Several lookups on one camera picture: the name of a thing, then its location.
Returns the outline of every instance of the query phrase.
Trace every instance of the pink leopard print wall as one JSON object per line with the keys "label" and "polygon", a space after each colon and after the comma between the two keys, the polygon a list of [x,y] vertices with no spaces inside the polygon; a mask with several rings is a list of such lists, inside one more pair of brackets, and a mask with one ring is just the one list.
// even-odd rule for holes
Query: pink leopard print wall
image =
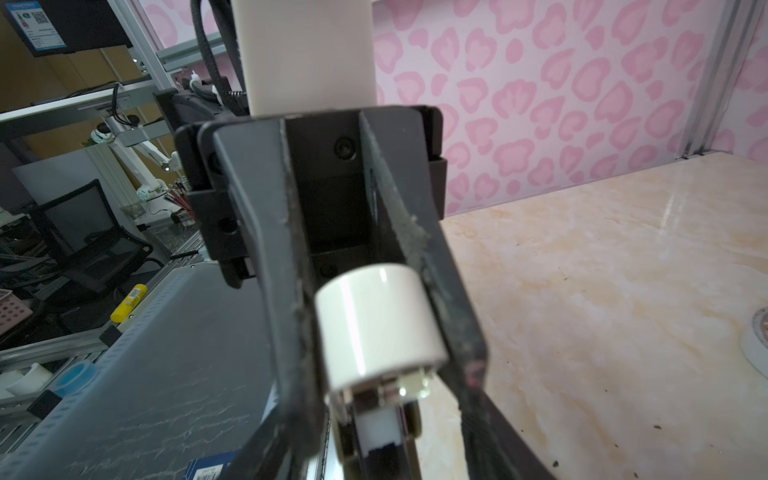
{"label": "pink leopard print wall", "polygon": [[724,3],[377,3],[379,103],[441,108],[448,214],[669,163]]}
{"label": "pink leopard print wall", "polygon": [[736,87],[720,129],[712,144],[727,151],[768,164],[768,25],[766,10],[746,54]]}

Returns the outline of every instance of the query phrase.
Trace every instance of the screw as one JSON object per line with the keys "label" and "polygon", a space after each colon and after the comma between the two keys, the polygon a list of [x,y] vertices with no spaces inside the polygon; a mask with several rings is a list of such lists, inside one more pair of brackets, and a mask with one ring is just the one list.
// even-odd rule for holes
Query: screw
{"label": "screw", "polygon": [[355,142],[349,137],[340,137],[333,145],[333,153],[341,160],[352,160],[357,154]]}

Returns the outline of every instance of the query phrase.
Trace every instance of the marble countertop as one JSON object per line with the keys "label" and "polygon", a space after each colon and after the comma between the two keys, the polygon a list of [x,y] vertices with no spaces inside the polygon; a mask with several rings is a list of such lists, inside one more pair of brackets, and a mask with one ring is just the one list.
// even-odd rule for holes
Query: marble countertop
{"label": "marble countertop", "polygon": [[[768,379],[739,347],[768,306],[768,167],[711,154],[442,226],[486,391],[557,478],[768,478]],[[422,421],[424,478],[467,478],[442,384]]]}

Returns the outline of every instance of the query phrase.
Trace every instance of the black mesh chair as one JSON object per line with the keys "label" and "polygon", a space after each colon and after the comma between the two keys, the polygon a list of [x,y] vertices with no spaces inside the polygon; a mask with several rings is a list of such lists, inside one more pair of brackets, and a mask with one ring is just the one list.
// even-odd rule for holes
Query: black mesh chair
{"label": "black mesh chair", "polygon": [[49,308],[82,306],[118,288],[144,262],[152,246],[114,217],[98,180],[35,208],[30,216],[70,281],[45,299]]}

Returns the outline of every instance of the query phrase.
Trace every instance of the white tape roll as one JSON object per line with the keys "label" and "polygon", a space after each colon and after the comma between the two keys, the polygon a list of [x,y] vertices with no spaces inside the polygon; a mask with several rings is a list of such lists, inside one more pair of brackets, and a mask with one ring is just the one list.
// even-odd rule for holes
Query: white tape roll
{"label": "white tape roll", "polygon": [[768,308],[758,310],[742,333],[741,350],[746,359],[768,377]]}
{"label": "white tape roll", "polygon": [[315,308],[331,392],[448,361],[421,278],[405,265],[344,273],[317,292]]}

